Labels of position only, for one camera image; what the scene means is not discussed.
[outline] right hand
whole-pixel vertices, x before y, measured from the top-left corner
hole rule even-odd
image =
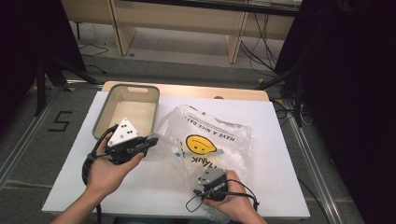
[[[235,171],[227,171],[227,179],[241,182]],[[247,193],[245,187],[234,181],[228,181],[228,191]],[[204,200],[204,204],[216,208],[227,215],[230,219],[241,223],[266,223],[264,219],[254,210],[248,197],[227,195],[221,202]]]

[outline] table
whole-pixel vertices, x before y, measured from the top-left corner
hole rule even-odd
[[[81,165],[96,140],[92,128],[109,88],[119,82],[107,82],[99,91],[70,150],[42,210],[59,214],[85,189]],[[261,202],[263,217],[307,218],[309,212],[291,164],[289,152],[264,91],[152,84],[161,92],[154,130],[160,118],[180,104],[202,108],[206,113],[252,127],[252,164],[250,188]],[[222,96],[226,100],[213,99]],[[119,189],[101,205],[105,215],[118,217],[204,217],[203,208],[190,213],[186,202],[193,196],[183,189],[183,179],[174,158],[144,161],[129,173]]]

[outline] gray floor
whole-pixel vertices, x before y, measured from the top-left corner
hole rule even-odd
[[[71,25],[76,31],[75,24],[71,23]],[[94,67],[88,67],[92,76],[98,80],[253,89],[259,84],[259,79],[271,78],[271,73],[266,72],[265,68],[256,63],[250,64],[249,58],[242,52],[239,53],[236,64],[229,64],[225,39],[222,35],[141,29],[138,30],[128,55],[120,56],[114,45],[111,27],[83,23],[80,29],[81,39],[78,43],[81,47],[85,44],[94,44],[108,49],[107,52],[95,57],[84,56],[86,64],[94,64],[107,72],[103,74]],[[253,38],[244,39],[249,47],[253,47],[256,41]],[[274,53],[278,54],[282,48],[282,41],[271,40],[270,43]],[[81,49],[81,53],[88,55],[101,51],[103,50],[92,46]],[[256,53],[265,58],[263,51]],[[266,75],[253,71],[251,66]],[[70,79],[77,79],[75,76],[66,75]],[[68,150],[97,91],[97,89],[76,88],[74,91],[60,93],[9,178],[33,186],[8,182],[0,191],[2,223],[49,223],[52,220],[52,215],[41,212],[41,206],[47,199],[50,186],[62,169]],[[271,88],[268,91],[269,96],[272,99],[279,97],[278,91],[278,86]],[[15,116],[10,118],[9,131],[0,137],[3,146],[0,149],[2,155],[0,164],[4,164],[7,155],[18,144],[24,130],[28,129],[31,120],[34,119],[35,90],[31,89],[27,93],[26,99],[20,103],[16,111]],[[49,129],[61,128],[59,124],[53,123],[60,111],[73,112],[63,114],[64,119],[71,120],[70,124],[64,132],[49,132]],[[280,119],[279,124],[283,124],[282,132],[297,176],[318,195],[290,121]],[[304,125],[303,130],[341,219],[344,223],[364,223],[336,168],[329,161],[330,155],[315,127],[315,122],[309,126]],[[303,185],[302,190],[312,217],[307,220],[269,219],[269,223],[326,223],[325,216],[318,208],[312,194]],[[105,223],[111,223],[110,219],[106,219]]]

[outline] left hand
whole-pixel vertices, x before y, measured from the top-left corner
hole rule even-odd
[[[98,152],[105,152],[111,135],[112,133],[109,133],[104,138],[97,149]],[[143,153],[139,153],[121,165],[115,165],[105,158],[97,158],[91,166],[86,190],[105,198],[120,186],[123,178],[139,164],[143,156]]]

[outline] white table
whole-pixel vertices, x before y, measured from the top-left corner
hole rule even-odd
[[[85,189],[81,165],[96,143],[92,128],[106,96],[107,92],[103,91],[96,94],[43,212],[61,213]],[[253,161],[249,187],[261,203],[259,214],[279,218],[310,217],[271,103],[161,96],[155,127],[177,105],[192,105],[219,119],[250,126]],[[143,159],[101,205],[104,214],[119,217],[204,217],[203,207],[194,213],[185,208],[193,195],[184,188],[173,158]]]

